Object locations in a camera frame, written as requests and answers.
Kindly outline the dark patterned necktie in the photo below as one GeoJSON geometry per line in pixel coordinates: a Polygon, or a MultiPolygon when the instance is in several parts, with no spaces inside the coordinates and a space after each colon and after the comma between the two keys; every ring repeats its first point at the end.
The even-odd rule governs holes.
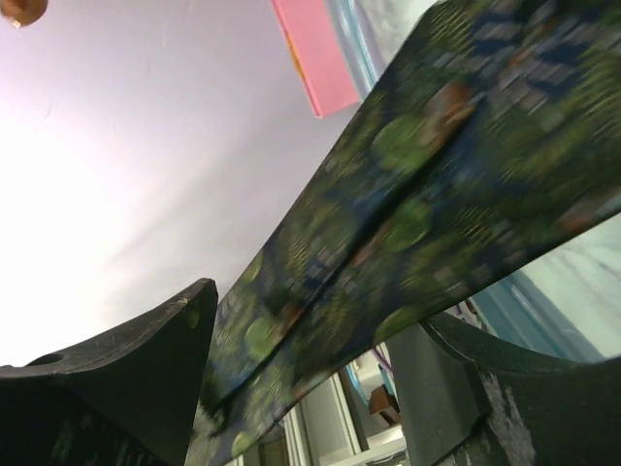
{"type": "Polygon", "coordinates": [[[619,3],[432,6],[220,300],[186,463],[619,210],[619,3]]]}

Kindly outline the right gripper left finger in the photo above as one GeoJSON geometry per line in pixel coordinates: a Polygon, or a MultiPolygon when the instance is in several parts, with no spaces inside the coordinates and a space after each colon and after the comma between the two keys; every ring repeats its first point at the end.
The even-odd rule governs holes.
{"type": "Polygon", "coordinates": [[[2,367],[2,464],[183,464],[216,305],[214,281],[201,279],[86,341],[2,367]]]}

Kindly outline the small pink bin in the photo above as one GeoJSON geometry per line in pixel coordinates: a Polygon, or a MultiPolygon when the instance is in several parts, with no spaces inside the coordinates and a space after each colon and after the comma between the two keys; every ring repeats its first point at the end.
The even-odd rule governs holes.
{"type": "Polygon", "coordinates": [[[328,5],[321,0],[273,0],[278,25],[316,117],[359,102],[328,5]]]}

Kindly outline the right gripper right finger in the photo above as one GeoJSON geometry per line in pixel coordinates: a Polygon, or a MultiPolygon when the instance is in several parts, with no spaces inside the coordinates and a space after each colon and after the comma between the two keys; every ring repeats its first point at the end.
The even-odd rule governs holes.
{"type": "Polygon", "coordinates": [[[620,360],[576,363],[445,314],[387,342],[413,465],[617,465],[620,360]]]}

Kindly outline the yellow toy fruit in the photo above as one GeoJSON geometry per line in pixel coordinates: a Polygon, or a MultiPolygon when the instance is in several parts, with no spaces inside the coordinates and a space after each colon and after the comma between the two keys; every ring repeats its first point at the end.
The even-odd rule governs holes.
{"type": "Polygon", "coordinates": [[[38,21],[47,11],[48,0],[1,0],[1,16],[16,29],[38,21]]]}

